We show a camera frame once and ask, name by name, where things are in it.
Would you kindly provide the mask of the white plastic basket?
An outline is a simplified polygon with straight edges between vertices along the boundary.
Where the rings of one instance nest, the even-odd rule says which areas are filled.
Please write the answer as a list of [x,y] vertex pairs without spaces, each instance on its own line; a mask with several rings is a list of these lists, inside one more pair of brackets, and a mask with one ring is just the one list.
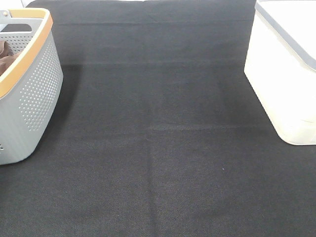
[[256,1],[244,73],[278,136],[314,145],[315,1]]

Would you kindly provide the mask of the grey perforated laundry basket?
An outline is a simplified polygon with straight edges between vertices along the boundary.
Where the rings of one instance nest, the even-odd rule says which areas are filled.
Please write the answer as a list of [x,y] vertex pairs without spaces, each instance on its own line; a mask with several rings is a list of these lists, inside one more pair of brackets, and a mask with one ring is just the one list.
[[1,52],[10,61],[0,63],[0,162],[16,163],[38,145],[55,109],[63,73],[44,8],[6,9],[0,12],[5,31]]

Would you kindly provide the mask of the brown towels in basket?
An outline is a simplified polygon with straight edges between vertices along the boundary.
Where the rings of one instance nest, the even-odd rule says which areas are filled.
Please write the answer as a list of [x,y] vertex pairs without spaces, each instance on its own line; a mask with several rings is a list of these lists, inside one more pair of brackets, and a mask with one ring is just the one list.
[[0,41],[0,75],[2,75],[8,67],[16,60],[21,52],[13,54],[8,42]]

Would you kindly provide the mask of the black table cloth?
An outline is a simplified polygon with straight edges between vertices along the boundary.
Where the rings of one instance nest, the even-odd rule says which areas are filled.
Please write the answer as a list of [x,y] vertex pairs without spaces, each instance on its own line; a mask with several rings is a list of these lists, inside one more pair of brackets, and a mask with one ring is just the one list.
[[0,168],[3,237],[313,237],[316,148],[276,134],[244,75],[252,0],[36,0],[64,80]]

